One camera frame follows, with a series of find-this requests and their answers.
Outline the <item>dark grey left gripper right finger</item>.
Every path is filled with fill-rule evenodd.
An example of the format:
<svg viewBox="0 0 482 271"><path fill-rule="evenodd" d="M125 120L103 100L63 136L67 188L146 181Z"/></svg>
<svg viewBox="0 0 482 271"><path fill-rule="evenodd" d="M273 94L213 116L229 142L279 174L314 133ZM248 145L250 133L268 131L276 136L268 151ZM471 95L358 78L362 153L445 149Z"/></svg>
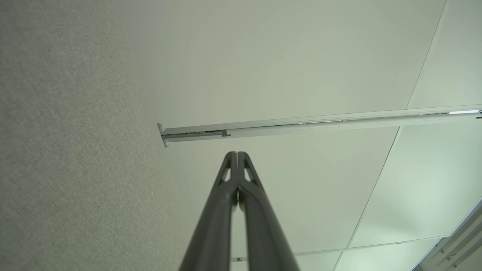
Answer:
<svg viewBox="0 0 482 271"><path fill-rule="evenodd" d="M298 271L299 266L251 158L238 152L239 204L246 218L250 271Z"/></svg>

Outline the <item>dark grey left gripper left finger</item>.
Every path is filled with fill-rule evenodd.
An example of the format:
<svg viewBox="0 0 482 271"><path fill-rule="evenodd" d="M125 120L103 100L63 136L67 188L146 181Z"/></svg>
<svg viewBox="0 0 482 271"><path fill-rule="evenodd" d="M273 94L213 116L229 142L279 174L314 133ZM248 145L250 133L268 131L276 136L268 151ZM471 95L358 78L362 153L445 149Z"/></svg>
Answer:
<svg viewBox="0 0 482 271"><path fill-rule="evenodd" d="M229 271L231 217L238 203L237 153L224 157L180 271Z"/></svg>

